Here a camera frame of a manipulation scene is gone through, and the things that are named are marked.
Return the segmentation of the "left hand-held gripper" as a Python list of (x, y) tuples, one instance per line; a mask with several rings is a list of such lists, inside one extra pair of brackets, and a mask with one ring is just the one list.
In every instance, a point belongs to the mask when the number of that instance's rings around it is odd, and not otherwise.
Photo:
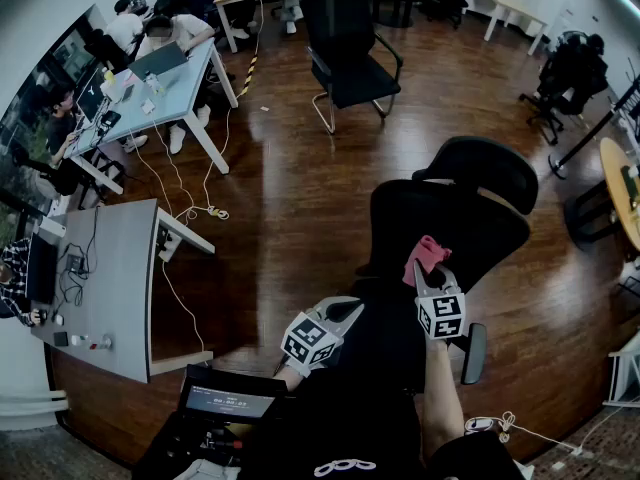
[(357, 321), (364, 304), (351, 296), (330, 296), (315, 304), (310, 313), (300, 312), (287, 327), (281, 350), (302, 369), (319, 366), (338, 355), (342, 338)]

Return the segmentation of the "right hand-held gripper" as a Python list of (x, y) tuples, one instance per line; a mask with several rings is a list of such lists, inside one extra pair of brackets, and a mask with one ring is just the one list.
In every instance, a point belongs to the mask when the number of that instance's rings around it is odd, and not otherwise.
[(417, 290), (417, 317), (425, 334), (431, 340), (447, 340), (462, 335), (466, 321), (465, 296), (460, 292), (454, 273), (439, 264), (444, 275), (441, 290), (429, 288), (419, 260), (413, 264)]

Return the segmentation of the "pink cloth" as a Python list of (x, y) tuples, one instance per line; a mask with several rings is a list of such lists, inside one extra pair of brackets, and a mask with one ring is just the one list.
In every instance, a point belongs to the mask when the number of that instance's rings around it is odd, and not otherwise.
[(425, 272), (430, 274), (436, 265), (447, 260), (452, 250), (439, 245), (431, 236), (424, 235), (414, 246), (404, 267), (402, 281), (411, 287), (416, 287), (414, 262), (418, 261)]

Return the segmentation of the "person's left forearm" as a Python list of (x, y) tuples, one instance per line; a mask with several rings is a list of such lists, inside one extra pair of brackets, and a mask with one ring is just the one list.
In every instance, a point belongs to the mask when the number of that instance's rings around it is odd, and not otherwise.
[(293, 392), (306, 379), (304, 375), (288, 364), (281, 366), (274, 375), (274, 379), (283, 381), (288, 392)]

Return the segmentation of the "person's right forearm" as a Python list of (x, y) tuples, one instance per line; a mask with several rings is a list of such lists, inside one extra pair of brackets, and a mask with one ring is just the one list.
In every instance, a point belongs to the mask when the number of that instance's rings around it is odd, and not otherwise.
[(465, 420), (447, 344), (444, 340), (428, 340), (422, 409), (424, 459), (428, 461), (439, 448), (464, 433)]

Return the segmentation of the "black chair seat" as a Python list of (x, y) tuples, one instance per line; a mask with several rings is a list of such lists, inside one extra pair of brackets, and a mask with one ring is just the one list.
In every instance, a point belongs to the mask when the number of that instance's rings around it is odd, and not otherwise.
[(426, 338), (415, 290), (401, 281), (360, 279), (351, 294), (364, 309), (344, 337), (338, 367), (401, 389), (424, 388)]

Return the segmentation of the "person's black shirt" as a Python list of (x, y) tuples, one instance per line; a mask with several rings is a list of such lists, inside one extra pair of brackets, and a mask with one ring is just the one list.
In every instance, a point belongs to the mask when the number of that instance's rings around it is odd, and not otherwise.
[(491, 431), (426, 461), (423, 403), (381, 380), (320, 369), (290, 393), (281, 418), (255, 431), (238, 480), (524, 480)]

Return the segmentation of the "black display screen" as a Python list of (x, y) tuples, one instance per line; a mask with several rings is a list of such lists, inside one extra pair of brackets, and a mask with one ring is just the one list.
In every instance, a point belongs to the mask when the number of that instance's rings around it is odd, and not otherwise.
[(176, 414), (188, 424), (255, 424), (277, 413), (286, 383), (188, 365)]

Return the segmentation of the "black visitor chair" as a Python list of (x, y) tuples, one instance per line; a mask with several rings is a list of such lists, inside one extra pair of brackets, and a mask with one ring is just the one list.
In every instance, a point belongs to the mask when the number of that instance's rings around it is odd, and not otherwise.
[(312, 60), (323, 92), (312, 106), (335, 133), (335, 111), (370, 104), (381, 119), (401, 92), (403, 58), (374, 27), (369, 0), (301, 0)]

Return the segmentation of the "black office chair with jacket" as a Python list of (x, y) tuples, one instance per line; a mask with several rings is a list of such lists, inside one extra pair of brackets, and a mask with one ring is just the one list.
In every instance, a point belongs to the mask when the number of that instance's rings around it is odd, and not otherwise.
[(526, 123), (544, 121), (551, 137), (543, 136), (550, 146), (558, 143), (558, 133), (564, 130), (556, 112), (580, 116), (587, 102), (608, 88), (604, 49), (604, 39), (597, 33), (564, 34), (542, 67), (537, 90), (532, 95), (519, 95), (520, 101), (527, 101), (537, 109)]

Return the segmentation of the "light blue desk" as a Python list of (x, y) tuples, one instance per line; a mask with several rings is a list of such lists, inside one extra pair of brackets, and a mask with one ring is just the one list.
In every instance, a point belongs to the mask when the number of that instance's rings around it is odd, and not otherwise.
[(214, 67), (230, 106), (236, 108), (238, 106), (236, 95), (215, 43), (209, 39), (191, 50), (186, 63), (159, 76), (159, 82), (164, 88), (162, 94), (154, 94), (145, 82), (134, 79), (131, 96), (125, 101), (108, 106), (110, 110), (120, 115), (116, 124), (103, 136), (99, 136), (95, 131), (85, 130), (67, 149), (65, 157), (113, 192), (121, 194), (123, 188), (94, 167), (91, 162), (85, 160), (83, 154), (133, 132), (151, 128), (155, 124), (183, 120), (220, 173), (228, 174), (228, 164), (193, 111), (193, 104), (208, 65)]

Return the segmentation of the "small wooden desk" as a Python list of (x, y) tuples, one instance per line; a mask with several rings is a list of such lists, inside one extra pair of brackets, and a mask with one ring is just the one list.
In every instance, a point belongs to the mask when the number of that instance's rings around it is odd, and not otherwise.
[(539, 25), (539, 30), (535, 35), (533, 42), (531, 43), (527, 55), (533, 56), (543, 35), (545, 34), (548, 23), (541, 19), (538, 15), (533, 13), (522, 1), (520, 0), (489, 0), (494, 4), (494, 9), (490, 14), (490, 21), (484, 34), (484, 41), (489, 42), (491, 40), (494, 29), (500, 19), (504, 22), (504, 27), (508, 26), (509, 19), (513, 16), (524, 17)]

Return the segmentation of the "black monitor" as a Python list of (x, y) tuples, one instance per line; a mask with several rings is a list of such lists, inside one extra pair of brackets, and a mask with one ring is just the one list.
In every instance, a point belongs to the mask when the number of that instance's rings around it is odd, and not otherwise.
[(28, 254), (26, 297), (30, 301), (51, 304), (55, 294), (58, 249), (38, 234), (33, 234)]
[(104, 82), (103, 69), (97, 68), (76, 98), (76, 105), (84, 118), (93, 122), (101, 108), (105, 96), (101, 90)]

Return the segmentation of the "grey laptop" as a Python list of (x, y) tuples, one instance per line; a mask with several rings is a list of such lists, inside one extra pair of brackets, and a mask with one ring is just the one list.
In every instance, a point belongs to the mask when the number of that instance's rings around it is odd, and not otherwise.
[(185, 53), (176, 42), (171, 42), (129, 65), (131, 72), (144, 81), (149, 74), (161, 75), (187, 62)]

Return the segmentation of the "black stanchion post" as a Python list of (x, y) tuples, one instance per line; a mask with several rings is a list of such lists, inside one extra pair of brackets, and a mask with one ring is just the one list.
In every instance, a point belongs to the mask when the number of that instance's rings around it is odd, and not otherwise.
[(584, 147), (596, 139), (612, 120), (625, 134), (626, 143), (631, 147), (630, 152), (640, 159), (640, 86), (632, 86), (623, 97), (613, 103), (604, 117), (586, 135), (560, 158), (552, 155), (548, 157), (551, 173), (559, 179), (567, 178), (566, 164), (573, 159)]

